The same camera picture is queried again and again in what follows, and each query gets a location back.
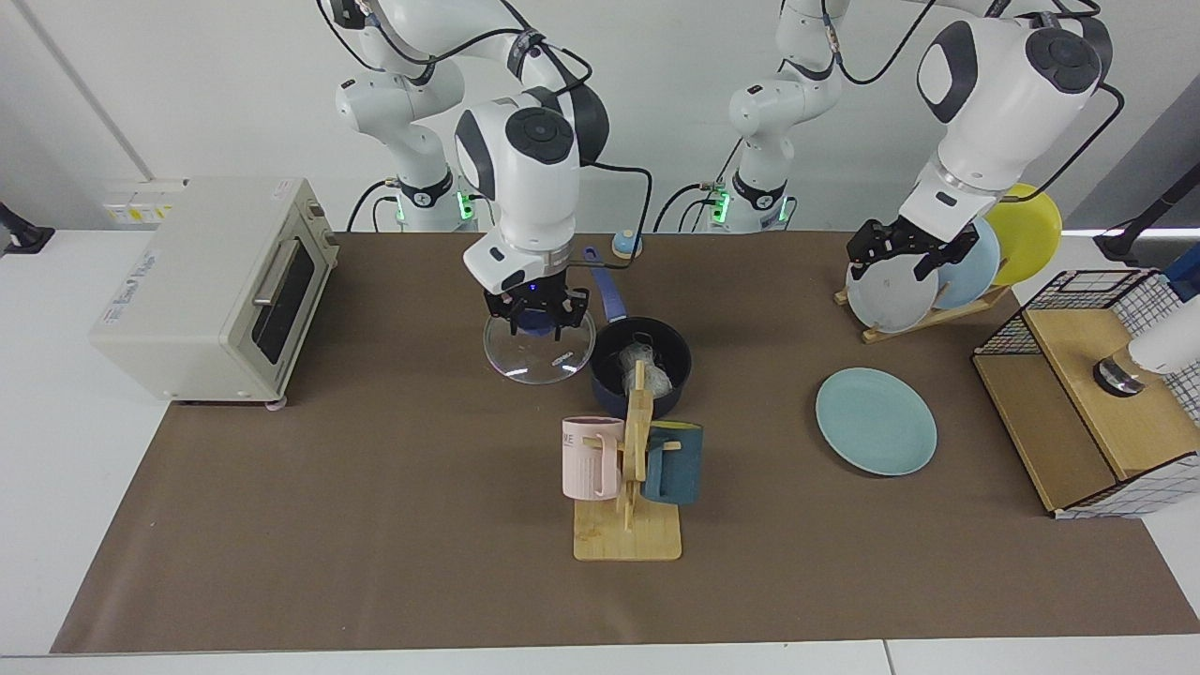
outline plate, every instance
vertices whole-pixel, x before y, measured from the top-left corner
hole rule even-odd
[[[970,305],[986,293],[996,280],[1001,261],[1000,239],[986,220],[977,217],[974,226],[979,240],[971,247],[967,257],[961,263],[937,268],[940,286],[946,288],[948,283],[949,287],[934,303],[936,309],[953,310]]]
[[[834,452],[877,476],[913,473],[937,448],[937,425],[920,395],[869,368],[835,372],[821,384],[817,424]]]
[[[553,384],[578,372],[592,357],[596,327],[583,315],[578,328],[564,327],[554,340],[553,322],[527,310],[516,335],[503,318],[491,317],[484,325],[484,353],[497,372],[522,384]]]
[[[924,256],[880,261],[854,281],[846,269],[846,298],[858,321],[881,333],[904,333],[925,318],[937,298],[936,274],[917,281],[912,270]]]
[[[1032,185],[1018,183],[1008,193],[1024,197],[1033,191]],[[1001,202],[984,217],[1000,240],[1001,258],[1007,261],[996,274],[997,286],[1012,286],[1031,279],[1058,251],[1062,215],[1045,192],[1028,202]]]

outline grid pattern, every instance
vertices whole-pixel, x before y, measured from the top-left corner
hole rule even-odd
[[[1094,310],[1112,306],[1135,288],[1148,271],[1064,271],[1030,300],[1024,310]],[[1018,312],[1008,319],[977,354],[1040,354],[1033,333]]]
[[[1121,317],[1121,323],[1134,336],[1141,335],[1151,325],[1183,304],[1165,276],[1154,275],[1139,283],[1121,298],[1112,310]],[[1163,378],[1183,410],[1200,424],[1200,364]]]
[[[1141,518],[1200,492],[1200,455],[1184,455],[1068,510],[1057,520]]]

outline label sticker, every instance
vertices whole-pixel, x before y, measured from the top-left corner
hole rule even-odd
[[[104,325],[116,325],[120,323],[121,316],[125,313],[125,309],[133,301],[133,297],[137,295],[138,288],[142,287],[142,282],[157,263],[157,250],[151,249],[142,253],[142,258],[133,265],[130,274],[125,276],[125,281],[121,283],[121,287],[118,288],[116,295],[110,303],[108,303],[108,309],[104,310],[103,316],[101,316],[101,322],[104,323]]]
[[[278,202],[280,199],[288,196],[292,192],[292,186],[295,185],[295,180],[286,179],[281,180],[278,185],[275,186],[275,192],[271,193],[271,199]]]

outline wooden box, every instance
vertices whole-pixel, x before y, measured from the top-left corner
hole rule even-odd
[[[1157,273],[1063,273],[976,350],[1056,518],[1140,516],[1200,492],[1200,366],[1129,399],[1092,377],[1098,360],[1180,304]]]

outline oven window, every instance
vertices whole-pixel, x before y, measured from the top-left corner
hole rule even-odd
[[[288,341],[288,335],[292,334],[292,325],[296,321],[296,315],[300,313],[300,305],[304,304],[304,297],[308,292],[308,285],[316,271],[317,267],[312,262],[312,256],[308,255],[301,241],[296,257],[283,280],[278,299],[274,305],[263,307],[258,312],[251,338],[266,360],[271,362],[271,365],[280,363],[283,345]]]

